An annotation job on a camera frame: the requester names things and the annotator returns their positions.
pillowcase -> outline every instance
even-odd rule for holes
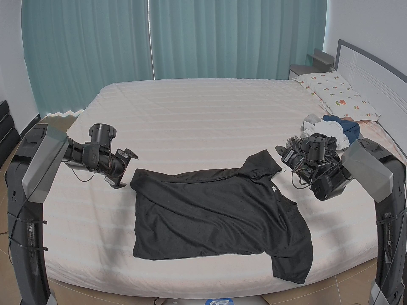
[[[311,95],[319,97],[330,115],[354,121],[377,121],[380,114],[336,71],[302,74],[297,81]]]

black clothing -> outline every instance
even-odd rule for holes
[[[272,258],[275,277],[304,283],[311,233],[271,178],[281,171],[267,150],[241,168],[166,175],[137,169],[134,257],[180,259],[220,254]]]

bed sheet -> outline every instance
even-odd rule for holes
[[[136,168],[166,174],[240,167],[267,149],[282,167],[275,145],[300,134],[318,100],[292,80],[179,79],[111,84],[79,115],[68,134],[89,141],[94,123],[117,129],[112,150],[129,148]],[[362,123],[365,137],[394,148],[378,124]],[[82,179],[92,174],[77,172]],[[298,203],[312,234],[314,259],[306,284],[363,263],[377,254],[374,203],[355,180],[345,192],[318,201],[291,185],[291,171],[273,182]],[[270,257],[220,255],[150,261],[134,258],[135,191],[113,190],[100,175],[80,182],[61,165],[44,203],[48,277],[104,292],[146,297],[222,298],[298,287],[273,277]]]

teal curtain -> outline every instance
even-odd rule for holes
[[[23,0],[21,17],[41,115],[84,109],[111,83],[153,79],[147,0]]]
[[[322,49],[326,0],[150,0],[156,79],[287,79]]]

white headboard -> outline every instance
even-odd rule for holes
[[[341,39],[334,68],[381,114],[378,123],[407,154],[407,76]]]

